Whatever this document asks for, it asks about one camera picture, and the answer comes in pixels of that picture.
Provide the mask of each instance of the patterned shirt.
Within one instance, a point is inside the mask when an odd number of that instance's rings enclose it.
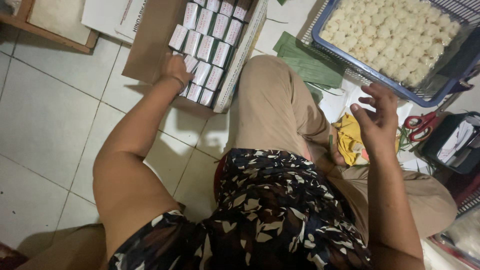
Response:
[[[132,235],[110,270],[369,269],[345,199],[316,166],[287,151],[233,149],[212,216],[177,210]]]

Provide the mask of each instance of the blue basket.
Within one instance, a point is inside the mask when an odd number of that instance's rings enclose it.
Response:
[[[348,53],[319,37],[341,0],[329,0],[312,29],[312,46],[339,60],[364,79],[380,83],[395,94],[422,107],[440,103],[458,81],[480,60],[480,0],[431,0],[432,5],[460,23],[458,35],[445,48],[435,67],[418,88],[405,88],[387,76],[350,56]]]

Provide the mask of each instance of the wooden frame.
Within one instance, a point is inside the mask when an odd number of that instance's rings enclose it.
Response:
[[[30,15],[30,11],[32,9],[34,2],[35,0],[22,0],[22,4],[20,5],[20,8],[16,16],[0,13],[0,23],[13,25],[17,28],[48,38],[50,40],[53,40],[55,42],[61,43],[65,46],[77,49],[85,53],[90,53],[90,50],[93,47],[95,47],[96,40],[98,38],[98,32],[95,30],[90,31],[90,35],[88,36],[87,42],[85,44],[80,44],[75,41],[71,41],[65,37],[54,34],[50,31],[47,31],[38,26],[29,24],[27,20],[28,20],[28,16]]]

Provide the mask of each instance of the red scissors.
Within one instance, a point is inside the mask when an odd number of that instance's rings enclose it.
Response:
[[[462,94],[460,93],[455,93],[452,94],[445,102],[438,107],[435,111],[432,111],[429,114],[423,115],[423,116],[409,116],[405,119],[404,126],[407,129],[416,129],[410,135],[408,138],[412,142],[421,142],[426,140],[430,135],[432,134],[433,129],[436,127],[437,122],[439,120],[440,113],[444,112],[448,106],[450,106],[457,98]],[[416,123],[413,125],[410,123],[412,120],[416,120]],[[416,138],[416,136],[425,133],[422,137]]]

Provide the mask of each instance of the hand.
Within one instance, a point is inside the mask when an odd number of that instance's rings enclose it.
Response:
[[[395,156],[398,97],[379,84],[362,86],[361,89],[372,98],[359,98],[359,101],[374,107],[376,112],[366,110],[358,104],[352,104],[350,109],[360,124],[361,138],[369,157],[377,160]]]
[[[193,80],[194,75],[192,73],[187,72],[187,66],[183,61],[183,58],[180,55],[172,55],[171,53],[167,53],[167,61],[165,66],[165,73],[166,79],[172,79],[175,77],[183,82],[183,85],[186,87],[188,82]]]

